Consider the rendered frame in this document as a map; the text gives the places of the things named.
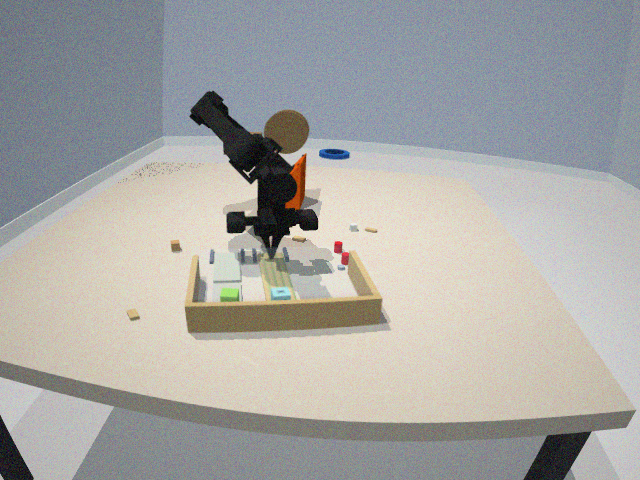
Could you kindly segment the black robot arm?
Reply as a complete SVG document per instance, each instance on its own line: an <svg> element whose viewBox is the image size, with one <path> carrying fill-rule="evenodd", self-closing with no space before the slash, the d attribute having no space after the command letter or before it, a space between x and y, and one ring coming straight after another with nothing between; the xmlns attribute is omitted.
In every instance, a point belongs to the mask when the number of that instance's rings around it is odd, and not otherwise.
<svg viewBox="0 0 640 480"><path fill-rule="evenodd" d="M295 208L285 208L283 204L297 191L296 181L289 174L295 164L291 165L278 154L282 148L274 139L250 134L244 129L228 115L229 109L222 101L215 91L208 91L190 110L189 117L199 126L210 128L223 142L230 165L251 185L257 179L257 188L275 202L259 202L257 217L263 236L285 235L287 228L296 226ZM243 170L252 170L250 178Z"/></svg>

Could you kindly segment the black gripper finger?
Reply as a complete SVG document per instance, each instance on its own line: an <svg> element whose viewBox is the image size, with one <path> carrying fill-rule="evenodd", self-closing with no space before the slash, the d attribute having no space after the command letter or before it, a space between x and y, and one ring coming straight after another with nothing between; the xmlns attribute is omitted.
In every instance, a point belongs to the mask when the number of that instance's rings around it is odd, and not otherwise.
<svg viewBox="0 0 640 480"><path fill-rule="evenodd" d="M260 236L263 239L265 248L270 248L269 237L264 237L262 232L255 232L255 228L254 228L254 233L256 236Z"/></svg>
<svg viewBox="0 0 640 480"><path fill-rule="evenodd" d="M290 234L290 230L287 230L287 233L285 235ZM285 236L285 235L273 235L272 236L272 240L271 240L271 247L278 247L281 239Z"/></svg>

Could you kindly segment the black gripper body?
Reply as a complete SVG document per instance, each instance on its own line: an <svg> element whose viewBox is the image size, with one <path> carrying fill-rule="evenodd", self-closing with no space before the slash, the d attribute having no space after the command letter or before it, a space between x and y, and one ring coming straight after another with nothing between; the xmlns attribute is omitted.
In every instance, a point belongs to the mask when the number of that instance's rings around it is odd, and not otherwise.
<svg viewBox="0 0 640 480"><path fill-rule="evenodd" d="M267 204L275 204L265 191L257 188L258 206L260 201L266 201ZM296 209L296 224L303 231L318 230L318 217L312 209ZM227 233L242 233L246 226L254 226L255 232L262 232L261 224L258 224L257 216L245 216L244 212L228 212L226 215L226 231Z"/></svg>

